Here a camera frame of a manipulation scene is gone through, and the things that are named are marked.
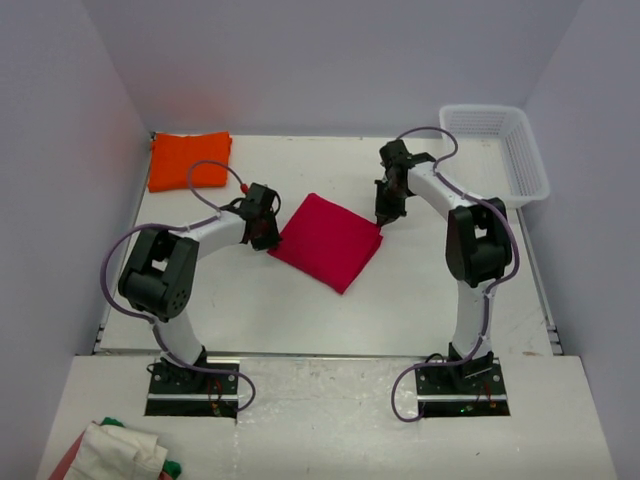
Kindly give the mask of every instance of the green object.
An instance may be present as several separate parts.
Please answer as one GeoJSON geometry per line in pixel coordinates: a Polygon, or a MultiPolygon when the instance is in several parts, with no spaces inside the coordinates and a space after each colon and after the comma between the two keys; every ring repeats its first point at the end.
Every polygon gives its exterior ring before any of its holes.
{"type": "Polygon", "coordinates": [[[111,417],[104,417],[104,420],[102,421],[102,423],[100,425],[115,425],[116,427],[125,428],[124,427],[124,423],[119,422],[115,418],[111,418],[111,417]]]}
{"type": "Polygon", "coordinates": [[[182,473],[182,467],[178,462],[172,462],[171,460],[167,460],[164,462],[162,466],[162,470],[169,475],[173,480],[177,480],[177,478],[182,473]]]}
{"type": "MultiPolygon", "coordinates": [[[[126,428],[124,426],[124,423],[111,417],[104,417],[104,420],[102,420],[102,423],[100,425],[115,425],[116,427],[126,428]]],[[[166,460],[164,462],[164,465],[162,466],[162,471],[173,478],[173,480],[177,480],[178,477],[182,474],[182,467],[178,462],[166,460]]]]}

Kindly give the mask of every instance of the white wall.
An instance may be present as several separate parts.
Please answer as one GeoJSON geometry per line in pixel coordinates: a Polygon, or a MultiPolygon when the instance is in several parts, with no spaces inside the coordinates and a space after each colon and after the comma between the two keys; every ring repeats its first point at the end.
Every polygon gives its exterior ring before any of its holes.
{"type": "Polygon", "coordinates": [[[148,137],[82,4],[0,3],[0,470],[34,478],[148,137]]]}
{"type": "Polygon", "coordinates": [[[620,479],[640,472],[638,25],[637,0],[586,0],[526,105],[553,191],[527,223],[620,479]]]}
{"type": "Polygon", "coordinates": [[[581,0],[84,0],[153,130],[384,134],[523,105],[581,0]]]}

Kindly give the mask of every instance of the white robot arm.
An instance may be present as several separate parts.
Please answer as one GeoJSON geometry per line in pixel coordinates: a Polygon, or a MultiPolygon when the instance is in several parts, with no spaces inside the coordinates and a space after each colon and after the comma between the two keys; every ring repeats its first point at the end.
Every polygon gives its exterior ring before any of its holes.
{"type": "MultiPolygon", "coordinates": [[[[445,257],[449,271],[458,281],[458,318],[449,359],[468,358],[459,368],[461,378],[490,370],[494,292],[488,297],[485,292],[487,286],[504,275],[505,267],[511,262],[511,244],[504,226],[491,210],[448,188],[436,176],[435,158],[428,153],[412,155],[402,140],[394,140],[380,150],[380,156],[385,175],[376,182],[378,225],[405,216],[405,201],[414,195],[426,200],[447,221],[445,257]],[[480,335],[482,342],[476,348],[480,335]]],[[[486,201],[506,217],[501,200],[486,201]]]]}
{"type": "Polygon", "coordinates": [[[197,261],[239,243],[251,243],[255,250],[276,247],[281,238],[275,198],[279,197],[274,190],[254,183],[245,197],[222,207],[215,221],[180,233],[162,228],[140,231],[118,291],[133,308],[155,319],[154,334],[166,361],[184,367],[203,357],[186,310],[197,261]]]}

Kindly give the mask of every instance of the white table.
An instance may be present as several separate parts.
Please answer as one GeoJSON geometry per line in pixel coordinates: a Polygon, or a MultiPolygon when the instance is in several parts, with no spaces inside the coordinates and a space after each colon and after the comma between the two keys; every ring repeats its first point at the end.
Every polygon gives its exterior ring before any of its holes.
{"type": "MultiPolygon", "coordinates": [[[[266,183],[282,196],[284,227],[305,196],[315,192],[374,219],[378,150],[388,139],[234,136],[231,165],[245,182],[266,183]]],[[[436,155],[440,140],[409,139],[414,152],[436,155]]],[[[477,159],[486,143],[466,146],[462,161],[477,159]]],[[[458,168],[458,180],[474,165],[458,168]]],[[[239,195],[232,177],[205,195],[227,203],[239,195]]],[[[378,253],[347,292],[329,287],[266,255],[239,245],[198,264],[189,314],[209,351],[320,355],[423,356],[446,352],[456,321],[457,289],[445,265],[446,223],[420,199],[408,216],[383,229],[378,253]]],[[[210,215],[189,191],[144,194],[137,223],[182,225],[210,215]]],[[[519,275],[498,289],[493,316],[497,355],[551,355],[522,231],[510,212],[523,251],[519,275]]],[[[101,348],[108,352],[157,351],[142,321],[112,311],[101,348]]]]}
{"type": "MultiPolygon", "coordinates": [[[[169,459],[182,464],[181,480],[615,479],[576,357],[502,356],[510,417],[410,425],[389,408],[391,383],[409,359],[245,359],[241,369],[258,396],[237,424],[143,416],[151,361],[74,359],[38,479],[105,416],[160,435],[169,459]]],[[[415,413],[407,378],[398,392],[405,414],[415,413]]]]}

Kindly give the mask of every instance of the plastic basket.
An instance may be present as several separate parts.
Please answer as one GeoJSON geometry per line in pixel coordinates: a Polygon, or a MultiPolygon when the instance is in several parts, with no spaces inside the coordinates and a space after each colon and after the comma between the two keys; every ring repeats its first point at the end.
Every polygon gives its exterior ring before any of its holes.
{"type": "Polygon", "coordinates": [[[549,182],[529,120],[519,108],[447,105],[440,125],[460,143],[442,170],[464,188],[519,208],[549,196],[549,182]]]}

